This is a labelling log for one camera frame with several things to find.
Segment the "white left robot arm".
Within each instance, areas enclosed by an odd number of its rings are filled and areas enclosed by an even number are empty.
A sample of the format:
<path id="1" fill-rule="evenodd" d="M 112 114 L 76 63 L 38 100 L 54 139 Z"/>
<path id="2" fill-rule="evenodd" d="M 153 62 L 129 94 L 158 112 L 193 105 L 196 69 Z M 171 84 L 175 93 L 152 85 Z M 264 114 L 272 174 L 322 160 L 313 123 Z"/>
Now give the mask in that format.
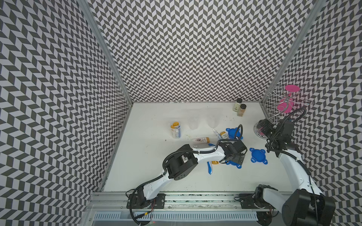
<path id="1" fill-rule="evenodd" d="M 220 139 L 216 145 L 208 148 L 192 148 L 184 145 L 170 153 L 162 163 L 161 174 L 132 190 L 128 196 L 127 208 L 144 209 L 161 199 L 161 190 L 170 182 L 186 178 L 197 165 L 207 162 L 220 164 L 236 163 L 242 165 L 247 151 L 242 142 L 243 126 L 240 124 L 234 133 L 234 139 Z"/>

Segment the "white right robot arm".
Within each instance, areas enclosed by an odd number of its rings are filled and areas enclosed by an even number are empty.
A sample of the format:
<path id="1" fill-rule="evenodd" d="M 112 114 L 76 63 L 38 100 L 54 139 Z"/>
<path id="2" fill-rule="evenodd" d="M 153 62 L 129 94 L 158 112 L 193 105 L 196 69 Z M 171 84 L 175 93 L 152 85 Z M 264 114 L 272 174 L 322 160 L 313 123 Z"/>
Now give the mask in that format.
<path id="1" fill-rule="evenodd" d="M 291 141 L 295 124 L 306 111 L 306 107 L 301 107 L 277 124 L 264 119 L 254 126 L 255 134 L 266 139 L 266 152 L 275 153 L 284 166 L 293 193 L 285 197 L 276 188 L 259 184 L 253 194 L 239 195 L 237 200 L 242 205 L 251 204 L 258 209 L 277 210 L 286 226 L 328 226 L 336 209 L 335 201 L 325 196 L 316 185 L 299 147 Z"/>

